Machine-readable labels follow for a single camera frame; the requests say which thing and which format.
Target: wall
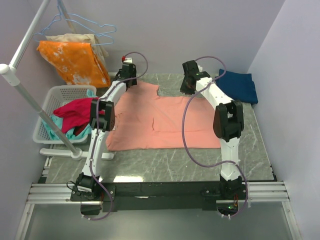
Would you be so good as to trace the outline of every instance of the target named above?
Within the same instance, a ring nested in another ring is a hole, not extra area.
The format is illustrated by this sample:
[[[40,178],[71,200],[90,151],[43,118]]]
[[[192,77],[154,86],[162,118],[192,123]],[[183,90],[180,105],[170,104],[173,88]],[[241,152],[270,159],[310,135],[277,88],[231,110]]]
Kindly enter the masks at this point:
[[[29,0],[36,9],[41,0]],[[225,61],[231,71],[246,73],[284,0],[68,0],[70,13],[100,24],[114,24],[115,43],[110,53],[110,72],[121,67],[121,57],[131,51],[144,53],[149,73],[181,73],[182,63],[205,55]],[[42,23],[48,25],[58,12],[51,1]],[[82,27],[77,28],[85,33]],[[68,33],[66,24],[56,22],[48,35]],[[145,69],[138,57],[138,72]],[[201,65],[209,73],[221,67],[212,60]]]
[[[267,152],[306,240],[320,233],[319,12],[318,0],[285,1],[249,68]]]
[[[26,1],[6,0],[0,7],[0,63],[8,64],[31,23],[34,11]],[[30,42],[17,69],[24,86],[42,104],[48,90],[61,84]],[[0,76],[0,233],[14,238],[32,182],[37,182],[45,158],[32,140],[38,119],[18,92]]]

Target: blue clothes hanger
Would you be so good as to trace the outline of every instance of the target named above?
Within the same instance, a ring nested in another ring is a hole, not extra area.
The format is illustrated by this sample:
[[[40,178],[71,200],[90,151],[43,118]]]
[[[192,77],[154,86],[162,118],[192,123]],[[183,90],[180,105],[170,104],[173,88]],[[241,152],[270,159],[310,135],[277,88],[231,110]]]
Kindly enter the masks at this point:
[[[92,33],[93,33],[95,36],[97,36],[97,37],[102,37],[102,36],[103,36],[103,37],[110,38],[110,39],[112,40],[112,42],[106,42],[106,43],[100,43],[100,44],[93,44],[92,46],[108,45],[108,44],[113,44],[113,43],[115,42],[114,38],[113,38],[112,36],[107,35],[107,34],[115,33],[115,32],[117,31],[116,26],[111,25],[111,24],[99,25],[97,22],[91,21],[91,20],[89,20],[89,19],[86,19],[86,18],[84,18],[84,17],[82,17],[82,16],[80,16],[80,15],[73,14],[73,13],[68,13],[69,16],[75,16],[75,17],[81,18],[81,19],[83,19],[83,20],[85,20],[85,21],[87,21],[87,22],[89,22],[89,23],[92,23],[92,24],[97,25],[97,26],[100,27],[100,28],[103,28],[103,27],[105,27],[105,26],[109,26],[109,27],[113,27],[113,28],[114,28],[114,30],[112,30],[112,31],[97,33],[97,32],[95,32],[94,30],[92,30],[91,28],[89,28],[89,27],[81,24],[80,22],[78,22],[78,21],[76,21],[76,20],[65,18],[65,16],[64,16],[63,13],[62,13],[62,10],[61,10],[60,1],[61,1],[61,0],[57,0],[57,6],[56,6],[56,7],[58,8],[59,14],[57,14],[57,15],[55,15],[55,16],[53,17],[53,20],[50,22],[50,24],[49,24],[47,27],[45,27],[44,29],[42,29],[40,32],[36,32],[35,34],[33,34],[33,39],[34,39],[36,42],[39,42],[39,40],[35,39],[35,36],[36,36],[36,35],[42,35],[42,36],[44,36],[46,30],[49,30],[50,27],[51,27],[51,25],[52,25],[53,23],[59,22],[59,21],[61,21],[62,19],[66,20],[67,22],[70,21],[70,22],[79,24],[80,26],[82,26],[82,27],[84,27],[85,29],[87,29],[87,30],[89,30],[90,32],[92,32]]]

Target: marble tabletop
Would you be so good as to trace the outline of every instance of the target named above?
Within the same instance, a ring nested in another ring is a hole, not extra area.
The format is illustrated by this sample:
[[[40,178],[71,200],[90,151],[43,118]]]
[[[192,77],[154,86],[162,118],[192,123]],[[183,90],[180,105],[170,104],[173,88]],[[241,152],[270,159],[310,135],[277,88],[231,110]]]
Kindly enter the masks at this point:
[[[159,85],[159,96],[184,96],[180,93],[182,74],[146,74],[141,81]],[[254,110],[243,103],[244,130],[239,143],[239,166],[250,181],[272,181],[274,176],[261,137]],[[89,143],[77,144],[82,150]],[[64,145],[54,146],[66,149]],[[203,164],[221,161],[221,149],[191,149],[191,154]],[[193,163],[184,148],[135,149],[114,152],[114,159],[102,161],[103,182],[181,182],[218,181],[221,166],[204,168]],[[75,181],[82,172],[85,159],[52,157],[46,183]]]

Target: plastic basket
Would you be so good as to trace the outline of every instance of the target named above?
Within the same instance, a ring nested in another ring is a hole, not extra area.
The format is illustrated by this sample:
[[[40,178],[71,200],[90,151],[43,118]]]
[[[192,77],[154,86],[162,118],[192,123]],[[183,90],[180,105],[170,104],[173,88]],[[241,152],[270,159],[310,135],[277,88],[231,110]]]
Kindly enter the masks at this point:
[[[97,89],[89,85],[62,85],[52,87],[46,95],[43,110],[51,116],[57,108],[71,102],[75,99],[87,98],[87,90],[90,89],[96,94]],[[51,140],[39,117],[33,132],[33,141],[39,144],[64,144],[61,140]],[[84,143],[88,135],[81,139],[70,140],[71,143]]]

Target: navy blue folded cloth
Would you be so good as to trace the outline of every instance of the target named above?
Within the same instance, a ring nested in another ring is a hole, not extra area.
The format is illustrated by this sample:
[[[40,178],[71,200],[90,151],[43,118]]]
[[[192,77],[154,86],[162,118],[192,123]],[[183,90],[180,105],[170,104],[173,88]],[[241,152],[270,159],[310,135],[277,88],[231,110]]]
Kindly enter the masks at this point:
[[[226,71],[225,75],[216,81],[216,85],[230,98],[241,102],[257,104],[256,86],[251,74],[240,74]]]

